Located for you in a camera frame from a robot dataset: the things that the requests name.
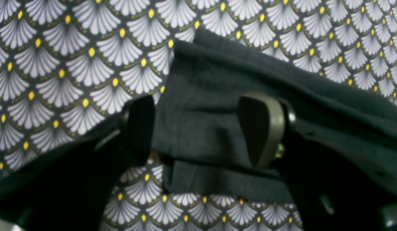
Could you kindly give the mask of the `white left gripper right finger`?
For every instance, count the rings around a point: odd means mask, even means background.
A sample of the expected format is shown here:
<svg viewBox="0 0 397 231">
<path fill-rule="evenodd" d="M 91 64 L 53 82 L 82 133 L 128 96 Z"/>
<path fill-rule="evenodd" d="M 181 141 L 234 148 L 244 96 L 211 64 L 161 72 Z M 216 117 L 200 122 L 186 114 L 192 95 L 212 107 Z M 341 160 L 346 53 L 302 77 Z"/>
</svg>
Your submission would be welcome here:
<svg viewBox="0 0 397 231">
<path fill-rule="evenodd" d="M 318 137 L 288 102 L 263 93 L 238 101 L 253 167 L 274 168 L 306 231 L 397 231 L 397 177 L 355 149 Z"/>
</svg>

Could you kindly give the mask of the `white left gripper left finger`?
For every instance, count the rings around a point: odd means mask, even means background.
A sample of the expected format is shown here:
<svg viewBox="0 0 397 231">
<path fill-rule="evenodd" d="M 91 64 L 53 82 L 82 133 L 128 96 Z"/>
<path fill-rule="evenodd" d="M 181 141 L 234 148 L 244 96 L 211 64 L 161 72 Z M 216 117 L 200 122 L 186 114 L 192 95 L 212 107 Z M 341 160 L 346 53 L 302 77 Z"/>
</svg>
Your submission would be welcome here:
<svg viewBox="0 0 397 231">
<path fill-rule="evenodd" d="M 116 182 L 150 155 L 150 95 L 0 180 L 0 231 L 97 231 Z"/>
</svg>

